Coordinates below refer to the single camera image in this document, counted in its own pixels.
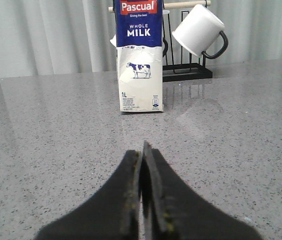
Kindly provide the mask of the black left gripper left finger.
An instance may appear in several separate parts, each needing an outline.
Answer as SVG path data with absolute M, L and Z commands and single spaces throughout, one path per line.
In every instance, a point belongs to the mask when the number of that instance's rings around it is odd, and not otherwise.
M 141 156 L 125 152 L 106 183 L 81 206 L 43 227 L 37 240 L 137 240 Z

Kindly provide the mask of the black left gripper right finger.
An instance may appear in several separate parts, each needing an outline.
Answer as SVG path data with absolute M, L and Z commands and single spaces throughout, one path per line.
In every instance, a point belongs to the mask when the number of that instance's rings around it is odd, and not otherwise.
M 158 149 L 144 142 L 142 205 L 147 240 L 260 240 L 248 224 L 192 190 Z

